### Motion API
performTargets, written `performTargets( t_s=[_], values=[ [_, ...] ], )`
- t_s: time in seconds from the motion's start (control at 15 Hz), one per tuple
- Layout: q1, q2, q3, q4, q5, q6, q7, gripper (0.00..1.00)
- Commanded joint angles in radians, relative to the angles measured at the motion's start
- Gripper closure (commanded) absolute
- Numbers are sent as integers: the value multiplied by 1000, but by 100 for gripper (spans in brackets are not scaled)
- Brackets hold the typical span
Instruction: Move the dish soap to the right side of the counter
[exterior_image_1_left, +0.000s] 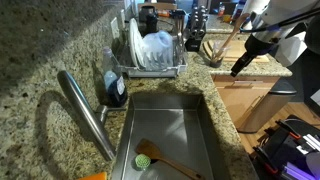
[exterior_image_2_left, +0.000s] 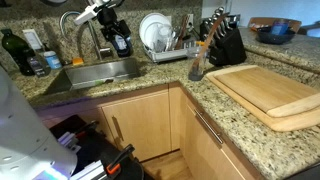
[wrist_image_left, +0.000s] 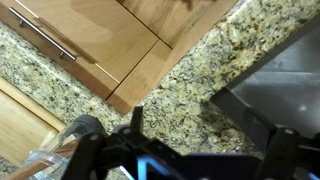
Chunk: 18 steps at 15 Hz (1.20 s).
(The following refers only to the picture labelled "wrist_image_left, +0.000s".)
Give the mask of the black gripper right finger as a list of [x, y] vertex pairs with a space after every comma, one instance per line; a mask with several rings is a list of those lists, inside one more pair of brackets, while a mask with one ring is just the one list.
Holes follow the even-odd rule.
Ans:
[[300, 134], [290, 128], [279, 128], [261, 162], [257, 180], [292, 180], [298, 159]]

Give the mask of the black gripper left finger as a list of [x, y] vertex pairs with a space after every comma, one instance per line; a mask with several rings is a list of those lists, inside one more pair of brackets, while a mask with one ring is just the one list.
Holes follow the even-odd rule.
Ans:
[[106, 173], [96, 164], [105, 137], [100, 133], [84, 135], [61, 177], [61, 180], [102, 180]]

